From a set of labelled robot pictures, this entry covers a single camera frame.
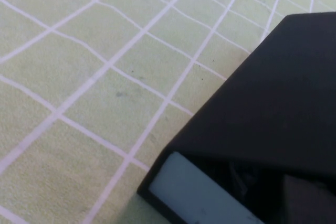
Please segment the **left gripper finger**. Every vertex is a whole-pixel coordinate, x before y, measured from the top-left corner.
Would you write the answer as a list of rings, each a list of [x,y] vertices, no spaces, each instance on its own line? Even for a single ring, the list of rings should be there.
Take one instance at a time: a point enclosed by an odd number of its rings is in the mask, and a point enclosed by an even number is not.
[[[286,175],[283,223],[335,224],[335,194],[323,183]]]

